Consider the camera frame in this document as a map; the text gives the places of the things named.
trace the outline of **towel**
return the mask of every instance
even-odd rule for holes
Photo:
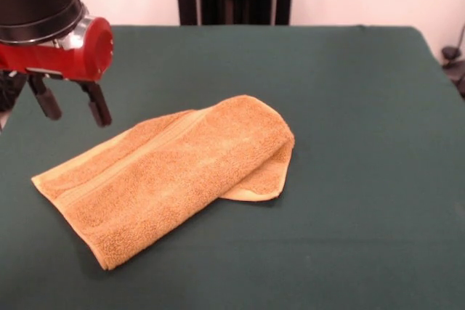
[[[293,147],[276,111],[237,96],[138,123],[32,182],[111,270],[218,197],[276,198]]]

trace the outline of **orange towel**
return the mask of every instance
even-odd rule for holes
[[[114,269],[218,197],[277,197],[293,147],[277,112],[239,96],[139,123],[32,181]]]

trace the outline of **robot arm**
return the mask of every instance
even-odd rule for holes
[[[111,116],[97,82],[111,64],[110,24],[89,16],[80,0],[0,0],[0,71],[2,78],[28,81],[45,115],[61,111],[44,78],[75,81],[89,95],[99,126]]]

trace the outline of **green tablecloth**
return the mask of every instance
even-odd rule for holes
[[[411,28],[115,28],[99,129],[77,85],[0,136],[0,309],[465,309],[465,106]],[[112,272],[30,178],[250,94],[296,135],[273,202],[218,200]]]

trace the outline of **green table surface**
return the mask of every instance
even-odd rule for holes
[[[0,136],[0,309],[465,309],[465,106],[412,28],[116,27],[113,124],[74,83]],[[296,135],[283,194],[218,200],[114,271],[30,178],[238,94]]]

